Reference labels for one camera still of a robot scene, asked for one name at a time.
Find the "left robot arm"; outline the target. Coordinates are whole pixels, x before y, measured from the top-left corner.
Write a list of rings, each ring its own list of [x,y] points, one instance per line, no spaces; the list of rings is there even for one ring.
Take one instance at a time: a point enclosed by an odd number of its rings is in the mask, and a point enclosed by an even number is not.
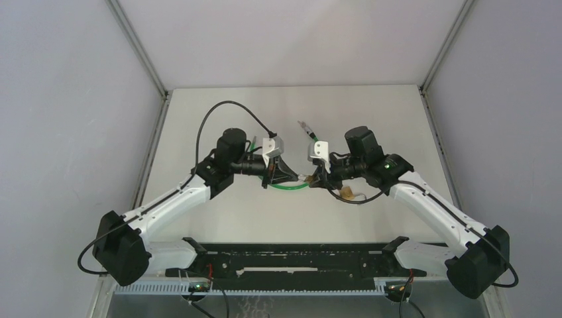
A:
[[[283,161],[283,142],[265,138],[259,153],[247,148],[245,131],[227,129],[216,147],[174,189],[150,203],[118,215],[102,216],[93,242],[93,257],[120,286],[129,286],[145,274],[183,268],[191,276],[203,274],[207,258],[192,240],[154,242],[153,236],[233,184],[236,174],[258,176],[262,186],[296,182],[299,176]]]

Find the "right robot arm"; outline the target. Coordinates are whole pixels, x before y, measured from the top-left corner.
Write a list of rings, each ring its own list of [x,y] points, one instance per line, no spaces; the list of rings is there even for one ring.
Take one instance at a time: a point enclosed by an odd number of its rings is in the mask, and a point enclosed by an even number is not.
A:
[[[476,299],[487,288],[514,288],[519,277],[510,263],[510,236],[501,226],[487,227],[448,202],[398,154],[387,154],[366,126],[345,133],[348,153],[338,154],[326,141],[314,141],[308,159],[317,168],[312,187],[326,189],[338,201],[354,202],[335,193],[345,180],[362,178],[379,193],[404,204],[429,226],[444,246],[398,237],[384,249],[383,266],[393,276],[421,270],[446,277],[462,295]]]

